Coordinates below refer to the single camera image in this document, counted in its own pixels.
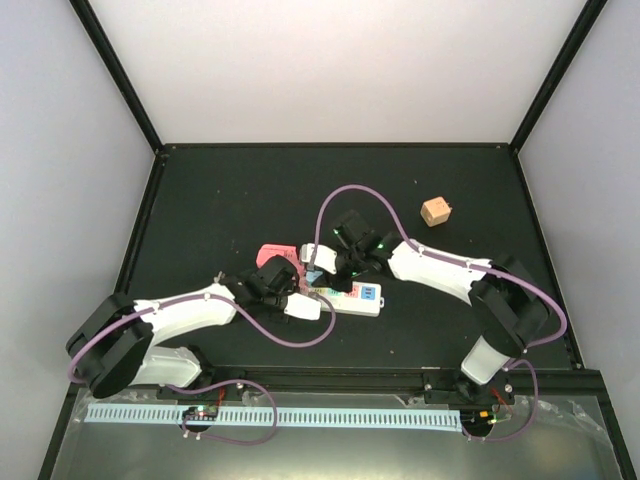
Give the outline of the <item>orange cube plug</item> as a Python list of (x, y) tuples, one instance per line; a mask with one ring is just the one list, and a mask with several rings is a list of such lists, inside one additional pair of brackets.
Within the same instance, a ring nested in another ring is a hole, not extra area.
[(442, 196), (424, 201), (420, 208), (420, 215), (429, 227), (447, 222), (451, 212), (451, 206)]

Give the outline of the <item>pink extension socket adapter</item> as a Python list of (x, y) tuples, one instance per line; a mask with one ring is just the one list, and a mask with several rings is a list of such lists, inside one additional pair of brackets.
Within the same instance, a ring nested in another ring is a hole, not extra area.
[(260, 247), (256, 256), (256, 266), (262, 267), (269, 259), (282, 256), (291, 262), (298, 273), (298, 286), (305, 289), (305, 270), (298, 257), (298, 250), (293, 245), (264, 244)]

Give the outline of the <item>white power strip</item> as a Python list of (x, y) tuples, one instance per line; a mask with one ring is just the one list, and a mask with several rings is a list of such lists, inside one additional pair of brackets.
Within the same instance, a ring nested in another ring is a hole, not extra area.
[(327, 287), (311, 287), (308, 293), (322, 296), (337, 314), (378, 317), (384, 308), (382, 286), (375, 283), (354, 282), (348, 293)]

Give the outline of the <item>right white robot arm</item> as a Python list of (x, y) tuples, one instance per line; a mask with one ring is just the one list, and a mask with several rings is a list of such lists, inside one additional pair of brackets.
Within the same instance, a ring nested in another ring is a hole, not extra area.
[(354, 210), (334, 222), (332, 233), (334, 246), (306, 243), (299, 249), (300, 262), (320, 272), (315, 286), (344, 291), (357, 277), (376, 273), (430, 287), (472, 308), (480, 335), (454, 379), (457, 396), (467, 403), (490, 392), (491, 380), (525, 353), (550, 317), (550, 307), (524, 279), (508, 278), (524, 271), (510, 256), (502, 263), (466, 259), (405, 240), (398, 231), (382, 236)]

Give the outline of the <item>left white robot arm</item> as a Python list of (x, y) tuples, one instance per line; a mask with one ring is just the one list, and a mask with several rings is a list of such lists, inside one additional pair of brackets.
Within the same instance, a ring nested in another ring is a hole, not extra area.
[(251, 324), (256, 313), (279, 313), (316, 321), (319, 299), (303, 293), (294, 264), (274, 256), (236, 276), (221, 276), (196, 291), (155, 300), (108, 296), (70, 337), (69, 379), (107, 398), (131, 386), (171, 385), (193, 399), (207, 397), (215, 376), (195, 347), (170, 348), (167, 341), (209, 327), (226, 326), (236, 316)]

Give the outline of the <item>blue cube plug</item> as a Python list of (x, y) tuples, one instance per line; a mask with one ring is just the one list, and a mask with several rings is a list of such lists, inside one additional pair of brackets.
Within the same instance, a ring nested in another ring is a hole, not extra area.
[(323, 276), (323, 272), (320, 270), (309, 270), (305, 273), (306, 283), (311, 286), (316, 280)]

